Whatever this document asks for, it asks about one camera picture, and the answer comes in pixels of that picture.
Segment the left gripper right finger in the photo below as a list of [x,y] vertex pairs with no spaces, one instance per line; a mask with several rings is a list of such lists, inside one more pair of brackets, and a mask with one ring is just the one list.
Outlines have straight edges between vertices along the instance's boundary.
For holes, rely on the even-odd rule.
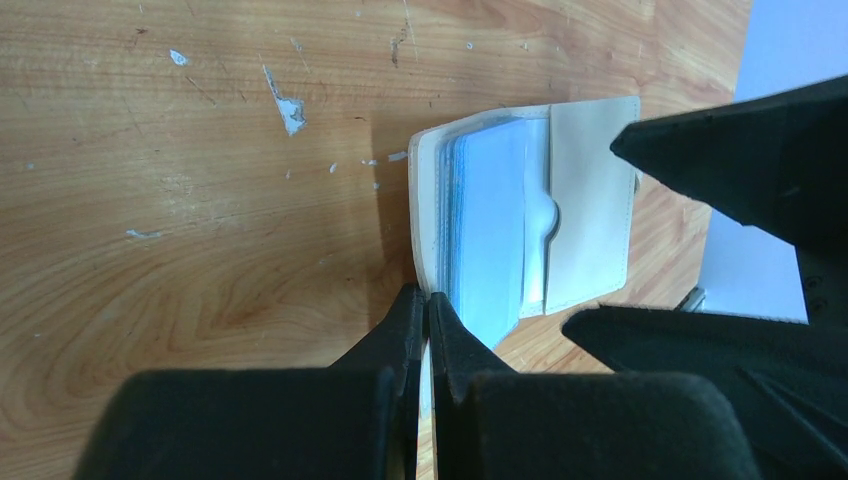
[[757,479],[729,401],[681,373],[512,369],[429,301],[440,479]]

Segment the beige leather card holder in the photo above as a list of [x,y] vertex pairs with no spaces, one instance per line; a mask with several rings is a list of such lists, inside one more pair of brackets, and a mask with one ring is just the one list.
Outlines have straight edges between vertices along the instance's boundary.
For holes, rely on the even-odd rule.
[[410,139],[418,281],[485,346],[625,285],[642,175],[611,143],[640,107],[624,96],[499,108]]

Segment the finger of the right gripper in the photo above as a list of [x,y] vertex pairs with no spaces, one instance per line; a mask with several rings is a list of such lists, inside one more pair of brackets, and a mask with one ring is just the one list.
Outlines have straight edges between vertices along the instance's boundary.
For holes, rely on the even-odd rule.
[[611,151],[796,247],[847,246],[847,79],[633,122]]
[[602,306],[563,335],[616,372],[681,372],[729,400],[768,479],[847,476],[847,332],[776,320]]

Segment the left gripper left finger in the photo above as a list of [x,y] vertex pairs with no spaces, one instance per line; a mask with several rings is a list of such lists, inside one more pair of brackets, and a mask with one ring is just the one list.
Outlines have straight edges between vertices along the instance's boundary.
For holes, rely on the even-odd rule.
[[426,298],[403,286],[331,365],[148,370],[125,381],[78,479],[412,479]]

